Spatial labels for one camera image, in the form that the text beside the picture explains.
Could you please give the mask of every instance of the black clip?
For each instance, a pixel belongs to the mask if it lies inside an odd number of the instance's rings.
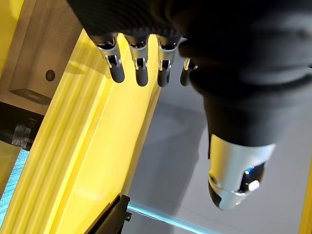
[[[130,221],[131,213],[127,212],[130,198],[119,195],[108,209],[97,217],[85,234],[121,234],[125,221]]]

